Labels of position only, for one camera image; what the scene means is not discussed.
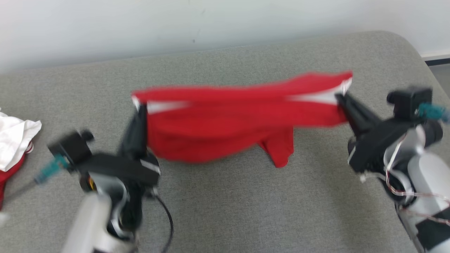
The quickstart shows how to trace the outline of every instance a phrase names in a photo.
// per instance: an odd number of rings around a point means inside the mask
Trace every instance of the white cloth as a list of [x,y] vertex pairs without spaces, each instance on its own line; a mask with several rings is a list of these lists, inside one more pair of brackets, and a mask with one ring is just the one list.
[[23,121],[0,112],[0,171],[8,171],[22,158],[41,127],[40,121]]

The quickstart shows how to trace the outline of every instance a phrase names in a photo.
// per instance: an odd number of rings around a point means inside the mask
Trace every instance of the gray fabric surface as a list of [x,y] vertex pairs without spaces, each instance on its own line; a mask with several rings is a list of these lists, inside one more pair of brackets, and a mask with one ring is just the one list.
[[[133,113],[130,93],[176,84],[250,85],[307,71],[354,72],[350,91],[389,117],[387,93],[410,84],[450,100],[403,38],[365,32],[276,45],[126,59],[0,76],[2,112],[41,120],[35,150],[10,180],[7,195],[32,179],[51,155],[46,143],[89,128],[94,150],[115,152]],[[276,169],[254,147],[219,161],[191,165],[161,160],[159,192],[172,212],[170,252],[414,252],[392,202],[375,180],[361,184],[346,164],[348,126],[297,129],[295,153]],[[434,148],[450,152],[450,135]],[[84,194],[76,176],[61,173],[4,206],[0,252],[58,252]],[[169,224],[163,208],[145,201],[141,252],[159,252]]]

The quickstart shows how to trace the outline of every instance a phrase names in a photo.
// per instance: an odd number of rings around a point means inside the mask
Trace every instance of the red cloth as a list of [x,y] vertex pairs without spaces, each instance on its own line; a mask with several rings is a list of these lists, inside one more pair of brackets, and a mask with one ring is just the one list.
[[336,101],[298,97],[333,90],[351,78],[351,72],[308,73],[256,86],[152,88],[133,96],[148,105],[147,144],[158,157],[202,163],[258,143],[283,167],[294,151],[294,126],[347,121]]
[[3,199],[5,198],[4,194],[5,194],[6,181],[8,181],[8,179],[10,177],[12,177],[14,175],[14,173],[16,173],[20,169],[20,167],[23,164],[23,161],[25,161],[25,154],[29,154],[31,151],[33,151],[33,143],[32,142],[30,142],[30,144],[28,144],[27,150],[25,150],[25,153],[23,153],[23,156],[20,158],[20,160],[14,166],[12,166],[6,172],[0,171],[0,210],[3,208]]

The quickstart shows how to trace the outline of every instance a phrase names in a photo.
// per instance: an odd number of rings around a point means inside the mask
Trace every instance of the white cable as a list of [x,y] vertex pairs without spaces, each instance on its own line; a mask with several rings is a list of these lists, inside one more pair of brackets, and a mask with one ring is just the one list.
[[381,173],[378,173],[378,172],[364,172],[364,174],[360,175],[361,183],[366,182],[366,180],[368,178],[379,178],[379,179],[381,179],[383,181],[386,180],[385,175],[382,175]]
[[[392,165],[394,163],[394,160],[397,156],[398,150],[400,149],[401,144],[403,143],[403,140],[405,139],[406,135],[403,136],[403,138],[399,141],[399,143],[397,144],[397,146],[395,147],[394,153],[392,153],[391,159],[389,160],[389,163],[386,166],[386,185],[389,188],[389,190],[397,195],[397,196],[414,196],[414,197],[428,197],[428,198],[439,198],[444,200],[445,202],[447,202],[447,204],[450,206],[450,199],[446,196],[443,196],[441,194],[436,194],[436,193],[416,193],[416,192],[405,192],[405,191],[398,191],[397,189],[395,189],[394,187],[391,186],[391,184],[389,183],[389,172],[392,169]],[[408,209],[404,209],[402,206],[399,207],[400,211],[404,211],[406,213],[408,213],[409,215],[415,215],[415,216],[420,216],[420,217],[424,217],[427,218],[428,220],[434,221],[434,222],[438,222],[438,223],[443,223],[443,224],[447,224],[450,226],[450,220],[446,220],[446,219],[441,219],[441,218],[435,218],[433,216],[430,216],[428,214],[425,213],[419,213],[419,212],[414,212],[414,211],[410,211]]]

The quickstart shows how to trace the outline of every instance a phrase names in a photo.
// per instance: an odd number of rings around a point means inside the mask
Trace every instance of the black cable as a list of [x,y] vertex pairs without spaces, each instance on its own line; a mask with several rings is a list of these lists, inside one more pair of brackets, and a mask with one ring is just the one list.
[[162,253],[166,253],[167,250],[169,249],[170,243],[172,242],[172,238],[173,238],[173,220],[172,220],[172,215],[170,215],[169,209],[167,209],[167,206],[164,204],[164,202],[159,198],[159,196],[155,196],[155,198],[159,201],[159,203],[162,205],[162,207],[164,207],[164,210],[167,213],[167,217],[169,217],[170,236],[169,236],[169,240],[167,241],[166,245],[164,246],[164,248],[161,251]]
[[12,200],[20,197],[22,194],[26,193],[27,191],[33,189],[37,185],[36,181],[31,181],[27,183],[26,185],[22,186],[22,188],[18,189],[17,191],[13,192],[11,195],[6,196],[3,200],[3,204],[7,202],[11,202]]

